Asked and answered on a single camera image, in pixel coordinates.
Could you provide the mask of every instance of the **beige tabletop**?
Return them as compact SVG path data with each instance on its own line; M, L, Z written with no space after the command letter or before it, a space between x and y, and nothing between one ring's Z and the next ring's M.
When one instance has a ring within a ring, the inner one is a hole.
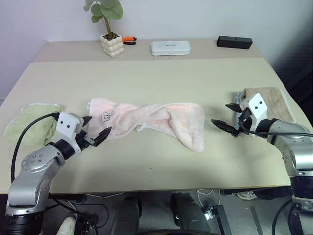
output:
M151 56L149 42L140 42L113 60L99 52L98 42L48 44L0 107L0 133L4 133L21 107L30 103L62 104L65 111L84 116L89 113L87 103L94 97L138 106L195 102L205 112L204 153L193 152L175 138L157 131L131 132L97 148L89 147L67 160L54 178L51 192L288 185L281 154L274 146L265 139L246 135L235 139L210 120L233 124L234 113L224 105L233 101L234 92L246 87L274 86L287 95L297 122L313 132L309 121L256 47L217 48L214 41L207 41L191 40L191 55L169 57ZM14 147L0 136L1 193L7 193L10 187ZM20 148L16 174L23 157L33 150Z

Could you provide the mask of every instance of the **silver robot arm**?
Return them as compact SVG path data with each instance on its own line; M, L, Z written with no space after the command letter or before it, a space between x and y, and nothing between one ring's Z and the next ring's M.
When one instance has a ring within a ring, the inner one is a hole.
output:
M88 146L98 146L109 135L111 128L103 130L95 139L87 137L82 127L91 117L79 117L61 112L56 132L60 140L27 155L21 172L13 181L8 195L2 234L36 235L41 233L43 215L49 196L51 181L71 156Z
M237 130L220 120L212 122L235 137L245 133L266 138L282 153L291 181L292 201L298 210L292 215L293 229L295 234L313 234L313 142L309 130L299 124L266 119L268 108L260 94L247 97L240 105L226 106L241 113L240 128Z

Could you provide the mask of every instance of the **black rectangular object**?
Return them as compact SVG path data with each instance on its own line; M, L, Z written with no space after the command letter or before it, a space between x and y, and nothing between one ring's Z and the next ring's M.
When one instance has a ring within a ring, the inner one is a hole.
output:
M219 38L217 40L217 46L218 47L249 49L251 45L252 45L252 39L251 38L219 36Z

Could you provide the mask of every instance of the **green leaf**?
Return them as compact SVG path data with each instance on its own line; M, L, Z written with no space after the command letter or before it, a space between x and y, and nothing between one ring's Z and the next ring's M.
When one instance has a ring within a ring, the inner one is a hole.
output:
M93 23L97 23L101 18L102 18L102 16L92 16L91 21Z
M91 7L91 12L94 16L102 16L102 12L100 10L100 4L94 4Z
M105 8L113 8L118 4L118 0L98 0Z
M112 8L106 8L103 5L100 6L102 14L109 20L118 20L123 17L123 8L120 2Z
M92 4L92 3L86 4L86 5L84 6L84 11L89 11L91 4Z

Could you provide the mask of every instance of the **white box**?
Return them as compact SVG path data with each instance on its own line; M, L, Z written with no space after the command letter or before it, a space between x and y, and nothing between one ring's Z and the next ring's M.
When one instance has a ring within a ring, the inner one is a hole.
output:
M188 41L163 41L151 43L151 54L157 55L189 55Z

